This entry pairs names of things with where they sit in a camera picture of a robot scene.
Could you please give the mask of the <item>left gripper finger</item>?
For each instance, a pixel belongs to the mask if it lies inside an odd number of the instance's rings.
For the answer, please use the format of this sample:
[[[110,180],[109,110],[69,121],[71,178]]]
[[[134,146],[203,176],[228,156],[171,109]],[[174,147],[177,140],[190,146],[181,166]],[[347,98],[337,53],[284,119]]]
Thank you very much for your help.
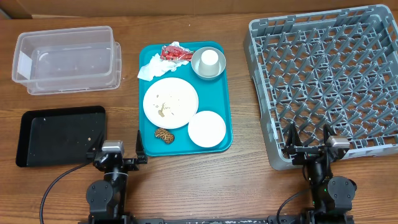
[[[97,137],[94,138],[94,142],[91,146],[91,151],[92,152],[98,152],[101,150],[102,145],[104,143],[104,139],[105,139],[105,132],[101,131]]]
[[[138,159],[146,159],[146,153],[144,150],[144,146],[142,143],[141,131],[137,131],[137,139],[136,139],[136,155]]]

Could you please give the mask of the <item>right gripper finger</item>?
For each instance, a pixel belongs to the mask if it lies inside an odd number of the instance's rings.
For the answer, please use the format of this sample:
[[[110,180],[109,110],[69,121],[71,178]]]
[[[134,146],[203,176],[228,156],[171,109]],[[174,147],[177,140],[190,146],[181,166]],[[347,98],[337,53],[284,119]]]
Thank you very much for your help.
[[[286,147],[290,147],[290,146],[302,146],[302,142],[299,138],[299,134],[297,132],[295,123],[292,122],[289,125],[289,129],[288,129],[288,137],[287,137],[287,141],[285,144]]]
[[[332,146],[331,142],[329,141],[329,138],[331,136],[336,136],[336,133],[335,133],[334,129],[329,124],[324,124],[323,125],[323,142],[324,142],[324,145],[326,145],[328,147]]]

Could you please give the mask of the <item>brown walnut food scrap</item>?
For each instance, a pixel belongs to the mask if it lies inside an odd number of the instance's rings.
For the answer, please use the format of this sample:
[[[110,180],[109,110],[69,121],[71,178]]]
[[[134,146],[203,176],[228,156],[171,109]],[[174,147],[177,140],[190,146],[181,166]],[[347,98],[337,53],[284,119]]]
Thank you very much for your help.
[[[166,144],[171,144],[175,140],[175,136],[164,128],[159,128],[155,130],[155,137],[163,140]]]

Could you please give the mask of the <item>large white plate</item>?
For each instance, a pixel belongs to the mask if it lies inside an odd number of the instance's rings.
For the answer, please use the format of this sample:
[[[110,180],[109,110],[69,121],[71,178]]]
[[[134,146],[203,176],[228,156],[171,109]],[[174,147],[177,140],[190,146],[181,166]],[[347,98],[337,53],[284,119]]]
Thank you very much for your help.
[[[197,91],[181,78],[163,78],[145,92],[143,110],[147,119],[157,127],[177,129],[188,124],[198,111]]]

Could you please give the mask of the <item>small pink-white bowl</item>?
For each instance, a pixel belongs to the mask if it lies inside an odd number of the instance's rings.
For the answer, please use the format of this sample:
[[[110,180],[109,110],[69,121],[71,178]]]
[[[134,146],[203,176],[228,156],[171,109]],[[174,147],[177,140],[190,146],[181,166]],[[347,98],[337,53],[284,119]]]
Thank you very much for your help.
[[[226,124],[219,114],[201,111],[189,121],[188,136],[197,146],[215,147],[226,136]]]

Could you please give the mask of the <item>white napkin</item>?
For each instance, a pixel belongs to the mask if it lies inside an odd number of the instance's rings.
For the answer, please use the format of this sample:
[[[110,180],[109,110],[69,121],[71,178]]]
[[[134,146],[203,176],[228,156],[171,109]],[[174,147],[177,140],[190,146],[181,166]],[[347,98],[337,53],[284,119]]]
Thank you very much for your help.
[[[172,46],[180,46],[179,42],[172,42],[170,45]],[[149,61],[147,65],[144,65],[140,68],[139,73],[137,75],[138,79],[144,81],[152,81],[154,77],[161,77],[167,72],[174,72],[178,67],[182,65],[187,65],[190,61],[186,60],[177,60],[177,61],[169,61],[162,60],[160,58],[161,53],[156,53]]]

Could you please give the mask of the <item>red snack wrapper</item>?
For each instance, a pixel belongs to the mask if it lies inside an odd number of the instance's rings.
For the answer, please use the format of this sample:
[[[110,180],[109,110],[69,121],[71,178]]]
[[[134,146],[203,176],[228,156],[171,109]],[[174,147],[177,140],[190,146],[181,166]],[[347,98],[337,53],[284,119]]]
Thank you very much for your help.
[[[193,51],[172,45],[163,46],[160,55],[160,58],[162,60],[169,60],[169,61],[177,61],[177,60],[191,61],[192,57],[193,57]]]

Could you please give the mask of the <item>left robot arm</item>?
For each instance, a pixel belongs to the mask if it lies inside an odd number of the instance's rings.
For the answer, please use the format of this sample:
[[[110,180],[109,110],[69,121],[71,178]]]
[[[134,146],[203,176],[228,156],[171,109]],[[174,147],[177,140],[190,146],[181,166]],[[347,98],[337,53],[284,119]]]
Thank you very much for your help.
[[[105,141],[96,153],[93,166],[104,173],[102,180],[93,182],[86,191],[90,206],[89,223],[136,223],[125,211],[128,173],[138,171],[147,163],[141,133],[137,133],[136,158],[124,157],[122,141]]]

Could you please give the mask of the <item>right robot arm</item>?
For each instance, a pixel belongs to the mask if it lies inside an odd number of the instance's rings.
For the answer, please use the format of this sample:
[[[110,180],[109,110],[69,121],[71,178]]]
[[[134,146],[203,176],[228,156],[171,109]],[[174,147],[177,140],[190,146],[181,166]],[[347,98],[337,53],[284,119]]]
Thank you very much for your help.
[[[349,151],[349,141],[337,135],[330,125],[323,127],[321,146],[305,145],[299,137],[295,123],[289,125],[288,138],[282,152],[290,155],[292,164],[302,166],[302,172],[309,188],[288,198],[279,207],[276,221],[282,221],[280,212],[296,197],[310,192],[312,208],[306,208],[292,223],[353,223],[353,217],[346,213],[352,209],[352,200],[357,190],[356,183],[342,176],[334,176],[331,163],[342,159]]]

